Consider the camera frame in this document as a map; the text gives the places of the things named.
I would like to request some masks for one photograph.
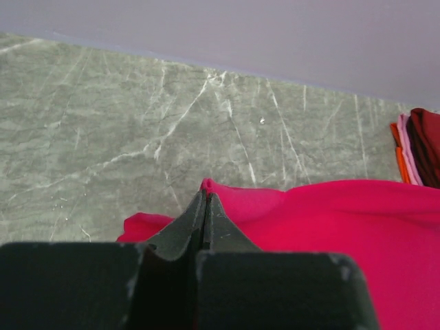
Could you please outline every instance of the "gray marble table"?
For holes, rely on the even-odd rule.
[[[288,189],[399,180],[410,107],[233,72],[0,34],[0,243],[113,241],[178,215],[204,177]]]

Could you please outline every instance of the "pink cloth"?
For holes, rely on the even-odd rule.
[[[399,118],[397,119],[397,130],[399,131],[402,155],[404,156],[406,170],[408,171],[411,183],[423,186],[424,183],[422,182],[419,171],[415,165],[414,156],[411,152],[411,142],[408,137],[408,132],[406,131],[406,123],[408,120],[409,115],[406,115],[405,113],[399,115]]]
[[[218,194],[229,218],[262,250],[351,256],[364,272],[381,329],[439,328],[440,190],[376,180],[281,192],[205,179],[201,188]],[[135,214],[118,240],[146,240],[171,221]]]

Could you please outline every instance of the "light pink cloth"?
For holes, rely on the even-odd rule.
[[[404,156],[406,170],[408,171],[411,183],[423,186],[424,183],[422,182],[417,167],[415,166],[414,156],[411,152],[411,142],[408,137],[408,132],[406,131],[406,123],[408,122],[408,119],[409,115],[406,115],[405,113],[399,115],[399,119],[397,119],[397,130],[399,131],[402,155]]]

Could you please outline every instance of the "stack of folded cloth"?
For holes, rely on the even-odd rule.
[[[440,188],[440,114],[416,108],[390,127],[403,182]]]

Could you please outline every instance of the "gray wall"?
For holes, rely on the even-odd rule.
[[[440,107],[438,0],[3,0],[0,31]]]

